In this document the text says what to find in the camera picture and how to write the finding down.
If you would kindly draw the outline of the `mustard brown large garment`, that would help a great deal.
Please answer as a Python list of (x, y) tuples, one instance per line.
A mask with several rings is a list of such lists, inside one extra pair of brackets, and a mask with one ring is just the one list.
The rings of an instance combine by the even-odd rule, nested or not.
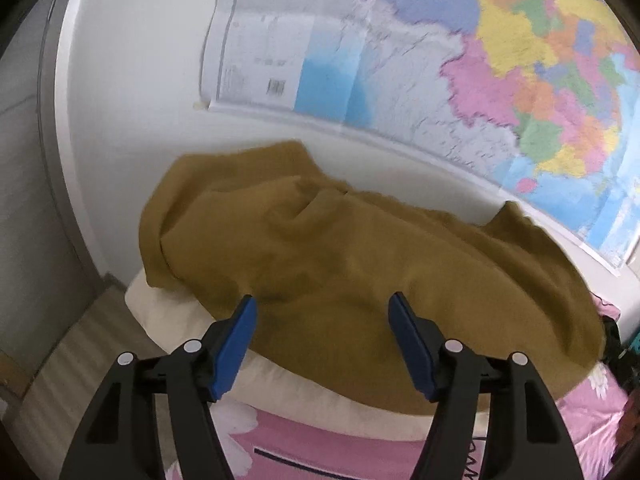
[(387, 321), (395, 292), (479, 354), (526, 353), (555, 398), (604, 349), (582, 276), (514, 203), (474, 226), (355, 190), (297, 142), (177, 159), (139, 246), (151, 286), (190, 292), (213, 318), (254, 297), (254, 352), (372, 408), (434, 412)]

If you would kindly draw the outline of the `black garment on bed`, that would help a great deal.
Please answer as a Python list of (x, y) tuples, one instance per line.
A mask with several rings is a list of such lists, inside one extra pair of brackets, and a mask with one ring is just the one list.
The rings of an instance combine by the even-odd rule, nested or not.
[(613, 305), (595, 296), (604, 327), (605, 344), (599, 363), (606, 378), (612, 378), (626, 396), (623, 415), (615, 433), (612, 463), (630, 464), (639, 460), (639, 351), (624, 344), (613, 316)]

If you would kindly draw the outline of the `cream white pillow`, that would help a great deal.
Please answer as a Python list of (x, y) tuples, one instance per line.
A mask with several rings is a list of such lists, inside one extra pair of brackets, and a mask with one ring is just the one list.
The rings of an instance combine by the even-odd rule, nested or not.
[[(145, 333), (169, 353), (189, 339), (200, 339), (212, 316), (190, 292), (168, 292), (146, 282), (139, 272), (125, 302)], [(295, 375), (250, 350), (230, 391), (233, 400), (293, 422), (353, 437), (417, 441), (431, 429), (431, 416), (371, 408)]]

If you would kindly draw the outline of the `pink floral bed sheet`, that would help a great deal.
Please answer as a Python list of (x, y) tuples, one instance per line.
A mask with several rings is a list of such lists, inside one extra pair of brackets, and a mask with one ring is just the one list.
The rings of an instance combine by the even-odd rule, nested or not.
[(558, 402), (533, 364), (513, 353), (480, 371), (450, 341), (442, 393), (425, 441), (329, 431), (222, 401), (210, 414), (231, 479), (635, 479), (639, 393), (623, 392), (598, 364)]

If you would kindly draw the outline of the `grey door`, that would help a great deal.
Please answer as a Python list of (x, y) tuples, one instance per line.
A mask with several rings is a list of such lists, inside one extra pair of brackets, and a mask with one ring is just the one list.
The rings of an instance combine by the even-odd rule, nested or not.
[(1, 55), (1, 351), (35, 375), (103, 285), (65, 192), (50, 119), (58, 0), (38, 0)]

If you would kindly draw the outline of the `colourful wall map poster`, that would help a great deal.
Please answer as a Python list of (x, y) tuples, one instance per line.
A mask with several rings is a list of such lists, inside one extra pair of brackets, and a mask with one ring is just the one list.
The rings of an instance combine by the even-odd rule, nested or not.
[(639, 240), (639, 55), (604, 0), (216, 0), (210, 106), (431, 155), (606, 266)]

